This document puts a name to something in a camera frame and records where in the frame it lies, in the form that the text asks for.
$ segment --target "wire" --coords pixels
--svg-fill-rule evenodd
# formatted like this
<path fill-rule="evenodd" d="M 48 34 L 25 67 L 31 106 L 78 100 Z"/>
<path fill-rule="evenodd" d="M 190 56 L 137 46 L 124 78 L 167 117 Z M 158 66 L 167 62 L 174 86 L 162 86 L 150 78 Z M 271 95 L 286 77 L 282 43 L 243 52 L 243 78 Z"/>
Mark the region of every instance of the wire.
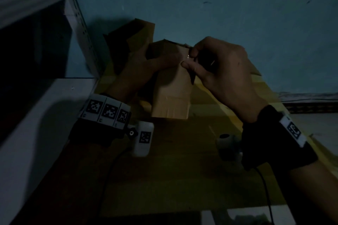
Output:
<path fill-rule="evenodd" d="M 107 188 L 108 179 L 109 179 L 109 176 L 110 176 L 110 174 L 112 172 L 113 167 L 115 166 L 117 160 L 120 159 L 121 156 L 123 156 L 125 153 L 127 153 L 127 152 L 129 152 L 131 150 L 132 150 L 132 147 L 125 148 L 120 154 L 118 154 L 116 156 L 116 158 L 113 160 L 112 164 L 110 165 L 108 173 L 107 173 L 107 176 L 106 176 L 106 179 L 104 180 L 104 188 L 102 190 L 102 194 L 101 194 L 101 197 L 100 197 L 100 202 L 99 202 L 99 206 L 98 206 L 98 209 L 97 209 L 97 212 L 96 212 L 96 217 L 99 217 L 100 210 L 101 210 L 101 207 L 102 207 L 102 202 L 104 200 L 104 193 L 105 193 L 105 190 Z"/>
<path fill-rule="evenodd" d="M 338 99 L 317 99 L 317 98 L 299 99 L 299 100 L 290 100 L 290 101 L 307 101 L 307 100 L 338 101 Z"/>
<path fill-rule="evenodd" d="M 265 194 L 266 194 L 266 200 L 268 202 L 268 206 L 269 206 L 269 212 L 270 212 L 270 218 L 271 218 L 271 223 L 274 225 L 273 222 L 273 212 L 271 210 L 271 202 L 270 202 L 270 197 L 269 197 L 269 192 L 268 192 L 268 187 L 266 186 L 266 182 L 264 180 L 263 175 L 261 174 L 261 172 L 258 170 L 257 167 L 254 168 L 256 170 L 256 172 L 260 175 L 260 177 L 262 178 L 263 181 L 263 185 L 264 185 L 264 189 L 265 189 Z"/>

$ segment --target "blue wall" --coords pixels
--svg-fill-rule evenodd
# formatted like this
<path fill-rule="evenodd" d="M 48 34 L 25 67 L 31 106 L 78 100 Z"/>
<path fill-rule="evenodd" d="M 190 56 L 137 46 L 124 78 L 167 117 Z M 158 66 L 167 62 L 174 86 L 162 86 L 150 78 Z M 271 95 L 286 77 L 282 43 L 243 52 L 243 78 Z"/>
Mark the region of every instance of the blue wall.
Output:
<path fill-rule="evenodd" d="M 338 92 L 338 0 L 78 0 L 96 50 L 134 17 L 154 40 L 194 45 L 210 35 L 243 45 L 276 92 Z"/>

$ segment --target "wooden tabletop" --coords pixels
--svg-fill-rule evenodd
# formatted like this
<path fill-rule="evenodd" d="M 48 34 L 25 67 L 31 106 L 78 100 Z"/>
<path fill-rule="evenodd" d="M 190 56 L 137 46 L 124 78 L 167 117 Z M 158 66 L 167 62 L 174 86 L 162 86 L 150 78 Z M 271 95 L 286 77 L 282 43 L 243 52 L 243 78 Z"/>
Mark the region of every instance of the wooden tabletop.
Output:
<path fill-rule="evenodd" d="M 96 93 L 114 80 L 112 65 L 99 81 Z M 257 93 L 278 111 L 285 111 L 276 94 L 261 76 L 252 75 Z M 218 102 L 196 78 L 188 120 L 151 118 L 149 103 L 134 99 L 133 119 L 153 122 L 154 135 L 147 157 L 126 154 L 112 169 L 100 215 L 103 217 L 180 211 L 217 210 L 267 205 L 263 183 L 256 171 L 246 172 L 235 162 L 220 159 L 215 140 L 222 133 L 240 137 L 242 123 Z M 334 171 L 313 141 L 319 159 Z M 112 155 L 130 144 L 127 138 L 113 141 Z M 273 205 L 285 204 L 268 164 L 259 167 Z"/>

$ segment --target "white plastic device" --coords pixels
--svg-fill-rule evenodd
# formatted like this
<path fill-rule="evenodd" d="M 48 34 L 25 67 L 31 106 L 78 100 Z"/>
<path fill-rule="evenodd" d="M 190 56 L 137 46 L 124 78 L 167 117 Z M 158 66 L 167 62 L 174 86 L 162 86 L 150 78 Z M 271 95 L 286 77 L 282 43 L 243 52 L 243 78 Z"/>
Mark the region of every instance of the white plastic device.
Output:
<path fill-rule="evenodd" d="M 137 124 L 128 125 L 128 128 L 135 127 L 138 135 L 132 139 L 132 155 L 135 157 L 144 157 L 149 154 L 151 139 L 154 132 L 154 124 L 144 121 L 138 121 Z"/>

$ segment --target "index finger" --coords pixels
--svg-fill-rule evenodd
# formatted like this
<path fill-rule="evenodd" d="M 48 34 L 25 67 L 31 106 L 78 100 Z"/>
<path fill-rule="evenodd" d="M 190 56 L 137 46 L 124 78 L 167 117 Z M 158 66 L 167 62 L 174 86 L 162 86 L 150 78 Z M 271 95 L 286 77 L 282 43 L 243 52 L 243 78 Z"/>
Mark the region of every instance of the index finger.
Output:
<path fill-rule="evenodd" d="M 214 54 L 217 54 L 222 50 L 222 48 L 224 48 L 224 42 L 222 40 L 212 37 L 206 37 L 199 41 L 196 45 L 194 45 L 189 56 L 192 58 L 196 58 L 198 56 L 198 53 L 203 49 L 207 49 Z"/>

